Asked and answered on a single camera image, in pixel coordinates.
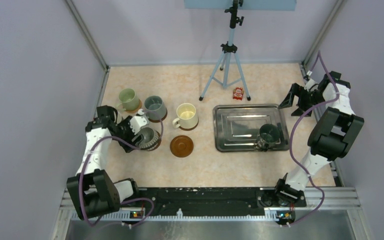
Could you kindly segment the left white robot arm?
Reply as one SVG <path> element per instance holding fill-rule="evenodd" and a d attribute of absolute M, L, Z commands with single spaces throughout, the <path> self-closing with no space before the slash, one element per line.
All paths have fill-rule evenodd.
<path fill-rule="evenodd" d="M 140 202 L 138 186 L 132 178 L 113 182 L 105 170 L 109 147 L 118 142 L 126 153 L 140 149 L 140 130 L 149 125 L 143 109 L 133 116 L 119 118 L 116 108 L 99 106 L 96 116 L 85 127 L 86 147 L 75 176 L 66 181 L 66 189 L 78 217 L 86 222 L 117 212 L 121 203 L 134 207 Z"/>

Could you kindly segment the cream mug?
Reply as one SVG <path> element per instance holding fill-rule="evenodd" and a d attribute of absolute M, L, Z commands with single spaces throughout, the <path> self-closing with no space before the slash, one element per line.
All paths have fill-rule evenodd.
<path fill-rule="evenodd" d="M 199 122 L 196 107 L 191 103 L 182 103 L 176 109 L 176 118 L 172 121 L 172 126 L 179 129 L 180 126 L 189 129 Z"/>

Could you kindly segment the light green mug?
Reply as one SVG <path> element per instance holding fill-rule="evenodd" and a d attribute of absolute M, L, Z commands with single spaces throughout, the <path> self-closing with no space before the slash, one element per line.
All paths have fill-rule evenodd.
<path fill-rule="evenodd" d="M 133 110 L 138 106 L 139 100 L 140 98 L 134 89 L 125 88 L 119 93 L 118 104 L 115 108 L 121 112 Z"/>

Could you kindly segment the blue-grey mug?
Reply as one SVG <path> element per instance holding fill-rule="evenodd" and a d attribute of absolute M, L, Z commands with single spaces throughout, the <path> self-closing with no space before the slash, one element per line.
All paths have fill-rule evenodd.
<path fill-rule="evenodd" d="M 160 96 L 149 96 L 144 102 L 144 108 L 148 118 L 160 120 L 167 112 L 167 107 Z"/>

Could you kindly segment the steel tray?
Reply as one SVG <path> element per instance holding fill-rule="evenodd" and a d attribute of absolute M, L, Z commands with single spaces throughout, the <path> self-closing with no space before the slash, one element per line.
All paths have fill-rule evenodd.
<path fill-rule="evenodd" d="M 287 151 L 290 137 L 283 112 L 277 104 L 217 105 L 212 110 L 215 147 L 222 153 L 261 152 L 256 146 L 260 128 L 266 124 L 276 127 L 276 142 L 268 151 Z"/>

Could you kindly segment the grey ribbed mug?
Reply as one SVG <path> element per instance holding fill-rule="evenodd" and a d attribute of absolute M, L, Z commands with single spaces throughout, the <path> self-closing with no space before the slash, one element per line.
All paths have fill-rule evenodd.
<path fill-rule="evenodd" d="M 138 146 L 141 150 L 145 151 L 147 148 L 153 146 L 161 135 L 157 130 L 146 127 L 139 132 L 139 136 L 141 137 L 141 141 Z"/>

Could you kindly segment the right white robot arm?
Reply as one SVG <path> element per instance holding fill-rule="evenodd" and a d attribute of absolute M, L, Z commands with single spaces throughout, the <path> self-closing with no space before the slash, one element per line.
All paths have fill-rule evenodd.
<path fill-rule="evenodd" d="M 279 106 L 289 108 L 294 97 L 298 97 L 297 109 L 291 116 L 309 117 L 311 107 L 325 103 L 325 111 L 309 135 L 306 155 L 296 168 L 277 181 L 273 200 L 279 206 L 302 200 L 309 177 L 337 158 L 345 157 L 364 125 L 364 119 L 350 105 L 351 84 L 341 76 L 330 71 L 320 83 L 312 79 L 305 86 L 294 83 Z"/>

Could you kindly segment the white faceted mug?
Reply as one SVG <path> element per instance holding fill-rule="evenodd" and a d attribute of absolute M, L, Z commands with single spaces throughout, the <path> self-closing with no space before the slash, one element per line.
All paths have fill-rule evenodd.
<path fill-rule="evenodd" d="M 123 117 L 119 111 L 115 113 L 115 123 L 119 124 L 123 120 Z"/>

